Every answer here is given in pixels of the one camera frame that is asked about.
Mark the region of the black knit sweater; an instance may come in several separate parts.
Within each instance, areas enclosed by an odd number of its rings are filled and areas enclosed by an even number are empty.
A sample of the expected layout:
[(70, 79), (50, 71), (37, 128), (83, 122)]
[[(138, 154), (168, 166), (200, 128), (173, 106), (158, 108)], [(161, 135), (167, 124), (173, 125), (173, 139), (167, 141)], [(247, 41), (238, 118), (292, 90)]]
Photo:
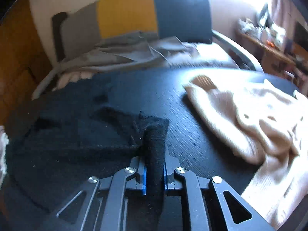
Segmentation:
[(30, 121), (7, 127), (1, 230), (35, 230), (90, 176), (108, 177), (141, 156), (146, 197), (131, 201), (130, 230), (156, 230), (162, 212), (167, 119), (122, 112), (109, 101), (111, 76), (99, 74), (41, 97)]

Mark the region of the grey yellow navy cushion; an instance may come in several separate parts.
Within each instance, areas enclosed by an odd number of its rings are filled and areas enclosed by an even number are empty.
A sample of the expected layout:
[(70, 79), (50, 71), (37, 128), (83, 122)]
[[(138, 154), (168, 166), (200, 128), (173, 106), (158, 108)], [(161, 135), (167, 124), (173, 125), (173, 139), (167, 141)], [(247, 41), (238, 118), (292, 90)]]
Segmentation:
[(134, 31), (211, 44), (209, 0), (98, 0), (52, 17), (57, 61), (91, 50), (102, 39)]

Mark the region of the grey crumpled cloth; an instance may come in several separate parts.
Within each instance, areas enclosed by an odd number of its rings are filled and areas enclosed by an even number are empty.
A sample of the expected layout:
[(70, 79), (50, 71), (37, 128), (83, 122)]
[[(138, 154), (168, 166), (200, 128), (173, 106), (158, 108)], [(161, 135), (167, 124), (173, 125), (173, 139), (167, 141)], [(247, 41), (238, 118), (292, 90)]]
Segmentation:
[(72, 59), (64, 59), (39, 83), (32, 100), (41, 96), (58, 74), (71, 71), (107, 73), (150, 67), (193, 65), (200, 60), (197, 44), (177, 37), (160, 39), (154, 32), (135, 31), (101, 40), (93, 49)]

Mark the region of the cluttered wooden desk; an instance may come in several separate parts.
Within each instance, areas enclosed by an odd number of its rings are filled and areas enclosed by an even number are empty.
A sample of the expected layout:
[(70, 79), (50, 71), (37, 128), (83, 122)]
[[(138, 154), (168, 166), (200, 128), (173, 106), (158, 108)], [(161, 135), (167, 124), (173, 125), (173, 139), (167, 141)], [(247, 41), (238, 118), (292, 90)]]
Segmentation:
[(264, 5), (256, 14), (256, 24), (249, 18), (238, 20), (236, 33), (262, 51), (260, 60), (264, 72), (285, 78), (307, 94), (307, 30), (295, 24), (293, 39), (276, 25)]

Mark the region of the beige knit sweater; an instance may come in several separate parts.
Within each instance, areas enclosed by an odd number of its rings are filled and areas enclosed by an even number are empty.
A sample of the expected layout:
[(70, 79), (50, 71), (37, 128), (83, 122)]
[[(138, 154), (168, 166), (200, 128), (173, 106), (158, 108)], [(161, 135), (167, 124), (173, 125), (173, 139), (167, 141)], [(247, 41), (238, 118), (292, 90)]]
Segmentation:
[(242, 193), (273, 228), (307, 195), (307, 97), (261, 84), (215, 85), (208, 76), (184, 85), (206, 126), (258, 170)]

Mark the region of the grey metal chair frame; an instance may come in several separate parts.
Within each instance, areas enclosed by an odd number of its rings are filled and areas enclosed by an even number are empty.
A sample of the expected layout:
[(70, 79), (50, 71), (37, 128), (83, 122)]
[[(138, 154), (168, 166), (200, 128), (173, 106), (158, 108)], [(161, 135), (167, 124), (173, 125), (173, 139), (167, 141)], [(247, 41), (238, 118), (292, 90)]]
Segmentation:
[(256, 71), (259, 73), (264, 72), (259, 61), (245, 48), (216, 30), (212, 30), (212, 34), (214, 38), (233, 51), (233, 53), (235, 53), (235, 55), (241, 60), (242, 64), (240, 65), (240, 69)]

